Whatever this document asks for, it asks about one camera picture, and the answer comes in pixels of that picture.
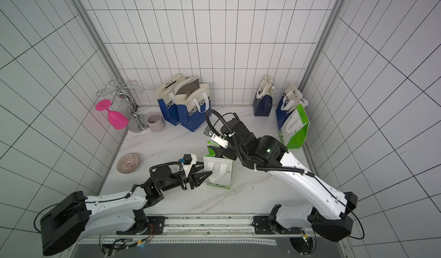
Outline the blue cheerful bag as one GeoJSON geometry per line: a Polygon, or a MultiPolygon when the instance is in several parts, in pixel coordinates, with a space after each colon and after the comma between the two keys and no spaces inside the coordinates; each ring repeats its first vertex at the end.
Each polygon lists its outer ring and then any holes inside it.
{"type": "Polygon", "coordinates": [[[178,108],[173,100],[174,89],[183,80],[186,80],[185,76],[176,74],[168,82],[156,89],[158,105],[163,118],[174,126],[180,123],[178,108]]]}
{"type": "Polygon", "coordinates": [[[199,83],[198,77],[191,77],[179,82],[173,94],[181,125],[194,132],[204,123],[205,113],[211,107],[209,84],[199,83]]]}

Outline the blue Cheerful bag front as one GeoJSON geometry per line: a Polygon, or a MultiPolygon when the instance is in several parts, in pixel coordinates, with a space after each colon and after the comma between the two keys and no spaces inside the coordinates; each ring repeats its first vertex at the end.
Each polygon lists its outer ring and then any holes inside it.
{"type": "Polygon", "coordinates": [[[178,108],[173,100],[174,89],[183,80],[186,80],[185,76],[176,74],[168,82],[156,89],[158,105],[163,118],[174,126],[180,123],[178,108]]]}

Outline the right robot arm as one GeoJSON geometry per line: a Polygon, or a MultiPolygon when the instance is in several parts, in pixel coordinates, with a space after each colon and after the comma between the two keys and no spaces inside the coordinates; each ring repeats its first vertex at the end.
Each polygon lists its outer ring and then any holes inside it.
{"type": "Polygon", "coordinates": [[[237,117],[221,122],[220,134],[234,159],[248,169],[274,175],[307,200],[307,204],[294,207],[275,205],[267,219],[274,233],[311,228],[333,242],[351,235],[354,221],[349,215],[358,202],[354,193],[328,185],[303,166],[279,140],[272,136],[256,137],[237,117]]]}

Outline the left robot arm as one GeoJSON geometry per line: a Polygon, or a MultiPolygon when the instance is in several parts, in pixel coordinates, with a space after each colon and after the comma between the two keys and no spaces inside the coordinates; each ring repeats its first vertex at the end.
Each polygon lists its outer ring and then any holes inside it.
{"type": "Polygon", "coordinates": [[[180,187],[199,187],[211,174],[201,162],[183,166],[180,162],[159,164],[149,170],[143,184],[111,195],[86,197],[82,191],[70,194],[40,219],[42,252],[52,256],[79,240],[116,233],[142,235],[154,231],[144,210],[164,199],[163,192],[180,187]]]}

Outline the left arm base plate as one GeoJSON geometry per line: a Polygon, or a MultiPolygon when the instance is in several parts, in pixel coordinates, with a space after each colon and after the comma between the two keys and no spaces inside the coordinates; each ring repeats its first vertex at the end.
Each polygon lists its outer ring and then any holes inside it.
{"type": "Polygon", "coordinates": [[[136,221],[134,225],[127,231],[117,231],[117,235],[123,236],[141,236],[141,235],[162,235],[164,230],[166,217],[148,216],[146,220],[136,221]]]}

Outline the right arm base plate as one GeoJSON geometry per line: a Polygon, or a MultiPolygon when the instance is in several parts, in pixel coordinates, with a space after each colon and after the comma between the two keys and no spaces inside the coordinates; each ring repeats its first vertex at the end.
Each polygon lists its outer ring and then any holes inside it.
{"type": "Polygon", "coordinates": [[[252,221],[254,233],[257,235],[299,235],[300,228],[284,228],[276,220],[269,220],[269,216],[254,216],[252,221]]]}

